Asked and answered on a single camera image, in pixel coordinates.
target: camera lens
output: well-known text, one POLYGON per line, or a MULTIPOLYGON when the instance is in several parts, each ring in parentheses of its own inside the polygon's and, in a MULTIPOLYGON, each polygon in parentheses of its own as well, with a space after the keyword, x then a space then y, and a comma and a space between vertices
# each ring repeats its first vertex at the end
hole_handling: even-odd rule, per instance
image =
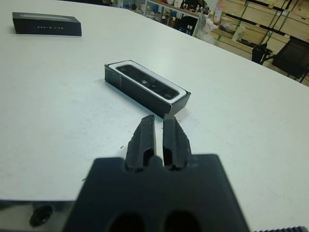
POLYGON ((167 99, 170 99, 172 96, 168 93, 164 94, 164 96, 167 98, 167 99))

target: black chair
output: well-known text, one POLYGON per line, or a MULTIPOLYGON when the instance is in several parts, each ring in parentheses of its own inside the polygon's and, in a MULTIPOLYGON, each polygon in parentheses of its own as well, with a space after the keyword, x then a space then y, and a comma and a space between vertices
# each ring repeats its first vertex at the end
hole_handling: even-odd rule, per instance
POLYGON ((294 79, 300 79, 300 83, 309 73, 309 43, 291 38, 289 42, 276 55, 269 56, 271 50, 267 44, 255 46, 252 50, 252 61, 263 64, 272 59, 272 64, 292 75, 294 79))
POLYGON ((274 57, 272 64, 295 77, 295 80, 301 78, 301 83, 309 71, 309 43, 290 39, 274 57))
POLYGON ((181 19, 176 20, 174 28, 186 34, 192 35, 196 24, 196 18, 184 16, 181 19))
POLYGON ((271 50, 267 49, 267 44, 261 44, 255 46, 252 50, 252 58, 251 60, 258 64, 263 64, 267 56, 272 53, 271 50))

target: bottle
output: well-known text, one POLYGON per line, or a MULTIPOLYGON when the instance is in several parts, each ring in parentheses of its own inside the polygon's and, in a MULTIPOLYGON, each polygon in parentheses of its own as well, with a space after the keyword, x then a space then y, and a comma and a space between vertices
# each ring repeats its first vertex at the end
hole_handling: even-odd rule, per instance
POLYGON ((223 10, 223 2, 222 2, 222 0, 219 0, 218 4, 216 6, 216 9, 214 11, 214 17, 213 17, 213 23, 215 25, 219 25, 219 23, 220 23, 222 10, 223 10))

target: white table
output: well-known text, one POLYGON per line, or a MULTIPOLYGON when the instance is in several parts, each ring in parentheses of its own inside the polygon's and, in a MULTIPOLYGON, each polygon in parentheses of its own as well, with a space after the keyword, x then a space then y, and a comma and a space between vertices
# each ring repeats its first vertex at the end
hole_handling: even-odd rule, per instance
POLYGON ((0 41, 0 199, 74 200, 95 158, 125 156, 151 112, 103 65, 132 59, 192 93, 176 117, 193 153, 220 155, 252 231, 309 226, 308 87, 119 8, 2 1, 0 41), (12 12, 75 16, 83 36, 16 35, 12 12))

